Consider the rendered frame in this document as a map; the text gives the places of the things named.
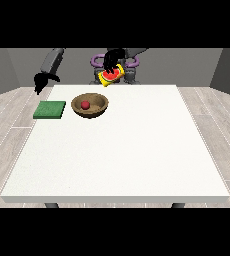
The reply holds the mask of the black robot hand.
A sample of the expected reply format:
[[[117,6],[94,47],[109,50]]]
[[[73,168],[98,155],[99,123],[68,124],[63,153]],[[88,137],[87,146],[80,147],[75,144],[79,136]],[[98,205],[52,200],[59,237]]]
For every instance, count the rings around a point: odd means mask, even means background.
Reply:
[[[122,48],[110,49],[104,57],[104,69],[107,73],[114,73],[119,59],[125,58],[125,50]]]
[[[56,82],[60,81],[60,78],[57,75],[49,73],[38,73],[34,76],[35,89],[34,91],[39,94],[44,87],[47,86],[48,80],[54,80]]]

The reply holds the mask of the green square pad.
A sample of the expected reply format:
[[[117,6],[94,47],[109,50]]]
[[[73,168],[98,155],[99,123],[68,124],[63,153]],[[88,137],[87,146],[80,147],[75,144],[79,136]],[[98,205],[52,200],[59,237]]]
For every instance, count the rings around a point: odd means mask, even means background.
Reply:
[[[65,101],[41,101],[33,114],[33,118],[60,119],[65,106]]]

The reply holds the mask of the brown wooden bowl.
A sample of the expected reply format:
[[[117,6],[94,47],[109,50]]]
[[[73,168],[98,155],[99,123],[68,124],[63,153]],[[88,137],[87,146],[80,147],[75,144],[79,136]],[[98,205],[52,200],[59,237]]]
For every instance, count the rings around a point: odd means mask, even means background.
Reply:
[[[71,107],[77,115],[91,119],[102,115],[108,103],[108,99],[102,94],[85,93],[76,96],[71,102]]]

